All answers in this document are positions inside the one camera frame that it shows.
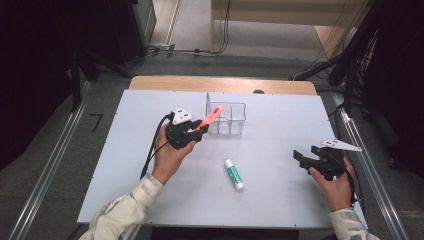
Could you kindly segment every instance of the white board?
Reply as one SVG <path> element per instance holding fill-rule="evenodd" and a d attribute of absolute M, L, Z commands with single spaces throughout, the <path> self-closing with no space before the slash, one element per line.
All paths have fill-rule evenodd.
<path fill-rule="evenodd" d="M 209 93 L 212 102 L 243 102 L 241 135 L 207 134 L 186 157 L 150 209 L 158 226 L 331 228 L 318 185 L 293 159 L 296 149 L 333 139 L 319 96 Z M 126 90 L 78 222 L 134 188 L 162 117 L 180 106 L 205 117 L 206 92 Z M 225 169 L 231 158 L 246 188 L 237 192 Z"/>

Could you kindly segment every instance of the metal mesh pen holder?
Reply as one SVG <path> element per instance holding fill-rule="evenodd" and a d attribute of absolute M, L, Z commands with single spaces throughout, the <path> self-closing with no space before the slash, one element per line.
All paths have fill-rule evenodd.
<path fill-rule="evenodd" d="M 211 102 L 206 104 L 206 115 L 221 105 L 224 107 L 222 113 L 209 126 L 209 134 L 242 134 L 244 122 L 246 121 L 246 104 Z"/>

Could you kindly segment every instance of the table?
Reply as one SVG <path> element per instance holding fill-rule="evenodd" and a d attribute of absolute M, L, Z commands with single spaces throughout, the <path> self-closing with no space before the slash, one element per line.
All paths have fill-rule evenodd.
<path fill-rule="evenodd" d="M 268 94 L 250 94 L 257 89 Z M 310 153 L 311 144 L 334 137 L 313 84 L 201 77 L 133 79 L 121 99 L 78 222 L 88 222 L 103 204 L 135 186 L 155 125 L 161 114 L 169 111 L 169 104 L 163 102 L 182 103 L 192 114 L 201 116 L 205 90 L 211 101 L 246 103 L 243 134 L 205 135 L 168 182 L 146 223 L 190 227 L 331 228 L 318 186 L 291 156 L 295 147 L 306 156 L 314 157 Z M 281 100 L 278 104 L 281 106 L 272 107 Z M 268 105 L 276 116 L 267 114 Z M 246 189 L 242 192 L 235 191 L 226 175 L 223 167 L 226 158 L 233 159 L 244 178 Z"/>
<path fill-rule="evenodd" d="M 224 20 L 229 0 L 211 0 L 210 51 L 215 20 Z M 231 0 L 230 21 L 313 25 L 330 59 L 367 13 L 368 0 Z"/>

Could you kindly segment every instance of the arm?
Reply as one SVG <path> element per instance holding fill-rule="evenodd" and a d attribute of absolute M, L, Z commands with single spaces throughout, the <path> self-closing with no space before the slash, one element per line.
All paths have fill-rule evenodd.
<path fill-rule="evenodd" d="M 164 185 L 175 174 L 185 156 L 193 151 L 195 142 L 176 150 L 166 144 L 165 127 L 155 143 L 152 175 L 146 174 L 129 193 L 105 205 L 91 220 L 89 230 L 80 240 L 134 239 L 144 223 L 147 211 L 162 193 Z"/>
<path fill-rule="evenodd" d="M 347 159 L 344 159 L 346 169 L 353 176 L 354 170 Z M 371 235 L 361 223 L 358 215 L 350 206 L 350 185 L 346 173 L 334 181 L 325 180 L 314 168 L 309 173 L 320 186 L 324 199 L 330 208 L 330 220 L 337 239 L 379 239 Z"/>

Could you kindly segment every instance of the table surface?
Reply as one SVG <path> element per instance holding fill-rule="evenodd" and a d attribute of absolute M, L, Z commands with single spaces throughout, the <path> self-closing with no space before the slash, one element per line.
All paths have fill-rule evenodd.
<path fill-rule="evenodd" d="M 161 90 L 172 91 L 150 90 L 157 84 Z M 291 156 L 295 148 L 315 158 L 310 153 L 310 146 L 334 137 L 322 101 L 313 94 L 312 83 L 235 78 L 134 78 L 130 86 L 134 91 L 127 90 L 121 99 L 78 222 L 88 222 L 96 209 L 137 183 L 144 162 L 144 157 L 140 156 L 147 154 L 154 125 L 171 105 L 182 104 L 193 110 L 191 113 L 195 116 L 205 114 L 206 92 L 199 91 L 201 86 L 207 88 L 211 101 L 246 103 L 243 134 L 205 135 L 168 182 L 146 223 L 156 226 L 331 228 L 319 187 Z M 303 89 L 306 95 L 224 93 L 251 93 L 256 89 L 276 91 L 277 87 L 280 92 L 289 94 Z M 225 172 L 223 161 L 226 158 L 233 159 L 244 178 L 246 189 L 242 192 L 235 190 Z"/>

